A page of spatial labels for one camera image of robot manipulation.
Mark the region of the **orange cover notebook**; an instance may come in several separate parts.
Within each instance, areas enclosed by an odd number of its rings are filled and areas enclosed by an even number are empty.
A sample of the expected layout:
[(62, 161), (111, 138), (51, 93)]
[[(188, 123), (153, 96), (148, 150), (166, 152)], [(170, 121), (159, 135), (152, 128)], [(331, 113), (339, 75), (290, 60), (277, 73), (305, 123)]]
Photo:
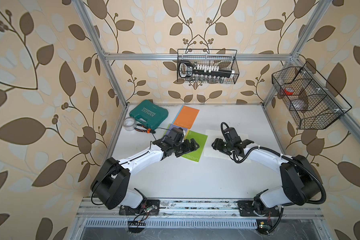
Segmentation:
[(200, 110), (187, 106), (182, 106), (174, 119), (173, 125), (190, 130), (199, 114)]

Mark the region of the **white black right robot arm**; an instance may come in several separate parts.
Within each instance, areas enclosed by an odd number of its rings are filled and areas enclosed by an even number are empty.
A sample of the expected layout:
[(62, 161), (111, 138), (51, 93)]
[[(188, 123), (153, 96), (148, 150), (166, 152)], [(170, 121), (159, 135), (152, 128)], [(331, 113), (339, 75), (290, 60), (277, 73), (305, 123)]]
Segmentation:
[(230, 157), (236, 164), (249, 159), (258, 162), (279, 174), (281, 185), (267, 189), (253, 198), (250, 211), (264, 216), (275, 207), (321, 205), (327, 193), (318, 175), (306, 157), (283, 155), (262, 147), (251, 140), (242, 140), (233, 127), (221, 123), (222, 139), (215, 139), (212, 148)]

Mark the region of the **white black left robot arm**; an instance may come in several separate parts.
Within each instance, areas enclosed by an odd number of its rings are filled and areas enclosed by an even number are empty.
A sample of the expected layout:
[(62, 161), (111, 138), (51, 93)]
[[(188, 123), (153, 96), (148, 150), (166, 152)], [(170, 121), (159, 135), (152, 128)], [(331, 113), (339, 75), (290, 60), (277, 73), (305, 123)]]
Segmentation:
[(91, 184), (92, 195), (97, 196), (109, 210), (119, 205), (141, 210), (146, 197), (137, 189), (129, 189), (131, 177), (171, 155), (178, 158), (199, 148), (195, 139), (186, 140), (183, 129), (174, 127), (162, 138), (150, 142), (147, 149), (133, 156), (105, 160)]

